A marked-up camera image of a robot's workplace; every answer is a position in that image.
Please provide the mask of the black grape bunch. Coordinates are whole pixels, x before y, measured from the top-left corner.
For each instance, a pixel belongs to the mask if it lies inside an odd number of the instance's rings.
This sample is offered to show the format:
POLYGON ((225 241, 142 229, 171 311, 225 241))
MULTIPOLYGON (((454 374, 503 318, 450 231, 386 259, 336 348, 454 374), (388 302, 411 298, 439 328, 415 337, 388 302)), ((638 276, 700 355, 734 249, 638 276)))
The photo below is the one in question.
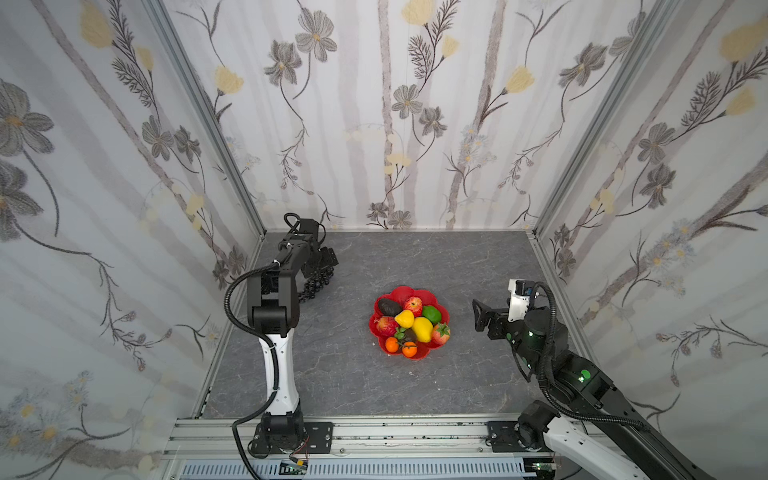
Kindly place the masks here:
POLYGON ((323 267, 316 270, 305 279, 303 290, 299 293, 299 302, 304 303, 314 299, 323 288, 329 285, 333 275, 333 267, 323 267))

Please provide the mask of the red strawberry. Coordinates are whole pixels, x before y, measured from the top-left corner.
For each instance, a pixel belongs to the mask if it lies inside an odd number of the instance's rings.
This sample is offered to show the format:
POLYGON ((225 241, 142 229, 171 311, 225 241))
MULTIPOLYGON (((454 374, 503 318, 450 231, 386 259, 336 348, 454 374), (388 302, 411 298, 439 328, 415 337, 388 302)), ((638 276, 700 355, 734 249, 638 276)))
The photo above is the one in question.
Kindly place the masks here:
POLYGON ((433 327, 431 333, 431 342, 434 345, 444 345, 451 337, 450 326, 446 323, 440 322, 433 327))

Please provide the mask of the green lime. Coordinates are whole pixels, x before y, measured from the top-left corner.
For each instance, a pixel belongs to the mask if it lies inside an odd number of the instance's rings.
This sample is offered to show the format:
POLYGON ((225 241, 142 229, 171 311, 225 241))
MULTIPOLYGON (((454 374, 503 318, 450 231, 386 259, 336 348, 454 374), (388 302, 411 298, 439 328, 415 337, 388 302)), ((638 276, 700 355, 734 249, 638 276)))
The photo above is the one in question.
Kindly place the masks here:
POLYGON ((429 320, 433 325, 437 325, 442 322, 441 311, 432 305, 425 305, 423 307, 422 316, 429 320))

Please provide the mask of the yellow lemon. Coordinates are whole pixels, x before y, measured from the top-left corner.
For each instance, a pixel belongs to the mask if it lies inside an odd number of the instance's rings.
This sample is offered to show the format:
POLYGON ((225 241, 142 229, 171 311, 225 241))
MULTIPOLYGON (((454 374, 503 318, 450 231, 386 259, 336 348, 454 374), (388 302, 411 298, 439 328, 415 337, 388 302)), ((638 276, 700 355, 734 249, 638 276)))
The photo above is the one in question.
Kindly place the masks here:
POLYGON ((433 330, 432 322, 425 317, 416 317, 411 327, 416 339, 420 343, 429 343, 433 330))
POLYGON ((411 310, 405 309, 397 314, 394 319, 400 327, 410 329, 414 325, 415 315, 411 310))

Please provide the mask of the red apple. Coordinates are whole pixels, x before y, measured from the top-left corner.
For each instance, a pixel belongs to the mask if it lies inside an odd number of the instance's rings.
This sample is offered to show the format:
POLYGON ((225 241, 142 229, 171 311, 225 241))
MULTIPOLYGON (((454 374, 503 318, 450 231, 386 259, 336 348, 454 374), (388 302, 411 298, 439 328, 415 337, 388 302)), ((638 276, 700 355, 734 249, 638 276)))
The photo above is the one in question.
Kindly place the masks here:
POLYGON ((423 301, 418 296, 411 296, 404 302, 404 309, 411 311, 415 317, 420 317, 423 311, 423 301))

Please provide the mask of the red flower-shaped plate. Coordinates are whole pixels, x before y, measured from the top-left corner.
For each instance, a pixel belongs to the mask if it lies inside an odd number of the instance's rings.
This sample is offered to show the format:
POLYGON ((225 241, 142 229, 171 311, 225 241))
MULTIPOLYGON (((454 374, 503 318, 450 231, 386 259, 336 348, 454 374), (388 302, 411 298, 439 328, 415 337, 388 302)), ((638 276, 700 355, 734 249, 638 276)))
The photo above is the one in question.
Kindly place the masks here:
MULTIPOLYGON (((436 308, 438 308, 441 311, 441 313, 442 313, 442 322, 446 323, 446 324, 448 324, 450 326, 450 314, 448 313, 446 308, 444 306, 442 306, 438 302, 437 297, 432 292, 430 292, 428 290, 416 290, 416 289, 413 289, 413 288, 407 287, 407 286, 397 287, 394 290, 392 290, 389 294, 381 296, 381 297, 379 297, 375 301, 375 303, 374 303, 374 313, 371 315, 371 317, 369 319, 369 322, 368 322, 369 330, 376 337, 378 345, 379 345, 379 348, 384 353, 386 353, 389 356, 404 356, 402 354, 402 352, 401 352, 401 346, 402 345, 400 344, 400 352, 397 353, 397 354, 390 354, 390 353, 388 353, 385 350, 385 340, 387 338, 384 338, 384 337, 380 336, 377 333, 377 331, 375 330, 375 327, 374 327, 375 321, 377 319, 379 319, 380 317, 382 317, 381 313, 378 311, 378 308, 377 308, 377 301, 380 298, 389 298, 389 299, 392 299, 392 300, 398 302, 404 308, 404 302, 406 301, 407 298, 409 298, 411 296, 418 296, 418 297, 420 297, 422 299, 422 301, 423 301, 423 307, 425 305, 432 305, 432 306, 435 306, 436 308)), ((434 345, 431 341, 429 343, 420 343, 420 342, 417 341, 416 343, 418 344, 418 347, 419 347, 418 354, 414 358, 407 358, 407 359, 419 360, 419 359, 426 358, 431 351, 439 349, 439 348, 441 348, 441 347, 443 347, 445 345, 445 344, 442 345, 442 346, 434 345)))

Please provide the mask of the orange tangerine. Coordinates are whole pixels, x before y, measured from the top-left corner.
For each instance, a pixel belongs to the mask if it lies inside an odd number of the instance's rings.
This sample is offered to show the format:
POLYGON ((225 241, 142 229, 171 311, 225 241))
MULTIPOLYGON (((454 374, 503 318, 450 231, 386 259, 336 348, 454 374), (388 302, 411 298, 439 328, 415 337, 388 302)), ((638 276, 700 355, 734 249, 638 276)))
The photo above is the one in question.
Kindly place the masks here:
POLYGON ((418 344, 413 341, 406 341, 401 346, 401 352, 406 358, 414 358, 418 354, 418 344))
POLYGON ((385 340, 385 350, 390 354, 400 352, 400 343, 395 337, 389 337, 385 340))

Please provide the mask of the black avocado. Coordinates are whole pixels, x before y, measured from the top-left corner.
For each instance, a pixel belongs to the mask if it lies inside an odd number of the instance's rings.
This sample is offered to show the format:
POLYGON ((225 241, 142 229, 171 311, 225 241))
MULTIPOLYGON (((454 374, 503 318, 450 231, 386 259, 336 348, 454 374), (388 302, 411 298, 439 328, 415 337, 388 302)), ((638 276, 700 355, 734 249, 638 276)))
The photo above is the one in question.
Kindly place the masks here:
POLYGON ((398 302, 389 298, 380 298, 377 301, 377 308, 381 315, 386 317, 396 317, 404 310, 398 302))

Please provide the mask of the dark red wrinkled fruit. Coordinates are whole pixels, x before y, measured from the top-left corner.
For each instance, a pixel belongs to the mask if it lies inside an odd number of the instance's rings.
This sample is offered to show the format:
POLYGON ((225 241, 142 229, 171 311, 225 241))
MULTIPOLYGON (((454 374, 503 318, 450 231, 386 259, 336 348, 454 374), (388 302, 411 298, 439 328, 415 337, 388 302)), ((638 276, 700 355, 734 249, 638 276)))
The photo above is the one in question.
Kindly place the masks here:
POLYGON ((382 316, 375 321, 374 327, 380 336, 388 338, 393 337, 397 333, 399 325, 393 317, 382 316))

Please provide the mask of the dark brown avocado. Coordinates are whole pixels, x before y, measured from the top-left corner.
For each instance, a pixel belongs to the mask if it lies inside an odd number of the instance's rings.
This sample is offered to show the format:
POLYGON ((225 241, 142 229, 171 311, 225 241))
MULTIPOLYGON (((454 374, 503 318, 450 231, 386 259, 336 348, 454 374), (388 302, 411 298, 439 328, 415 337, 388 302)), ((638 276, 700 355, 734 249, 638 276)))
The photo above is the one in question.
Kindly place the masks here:
POLYGON ((394 337, 398 340, 398 342, 403 345, 407 342, 417 342, 416 334, 413 332, 412 329, 405 329, 405 328, 398 328, 395 332, 394 337))

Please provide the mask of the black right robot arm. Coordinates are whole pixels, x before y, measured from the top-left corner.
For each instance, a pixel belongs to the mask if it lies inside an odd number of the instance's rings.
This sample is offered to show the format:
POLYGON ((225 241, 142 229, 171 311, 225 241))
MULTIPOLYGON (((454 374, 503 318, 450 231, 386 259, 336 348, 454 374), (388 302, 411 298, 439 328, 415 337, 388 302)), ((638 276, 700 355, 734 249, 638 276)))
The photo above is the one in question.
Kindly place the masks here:
POLYGON ((525 298, 522 313, 472 303, 475 328, 506 341, 519 371, 543 395, 508 428, 489 431, 494 449, 549 450, 600 479, 707 479, 591 360, 573 352, 554 305, 525 298))

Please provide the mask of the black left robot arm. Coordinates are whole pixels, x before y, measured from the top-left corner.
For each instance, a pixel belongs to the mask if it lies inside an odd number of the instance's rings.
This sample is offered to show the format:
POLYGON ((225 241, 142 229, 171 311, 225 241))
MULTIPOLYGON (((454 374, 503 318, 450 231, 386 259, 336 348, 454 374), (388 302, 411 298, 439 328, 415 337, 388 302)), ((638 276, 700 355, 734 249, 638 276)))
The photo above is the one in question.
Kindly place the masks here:
POLYGON ((338 259, 324 244, 326 227, 294 212, 275 258, 236 277, 225 291, 224 313, 238 330, 258 339, 265 359, 267 399, 231 425, 243 465, 260 477, 254 459, 275 451, 292 454, 311 445, 294 378, 293 340, 302 303, 316 297, 333 275, 338 259))

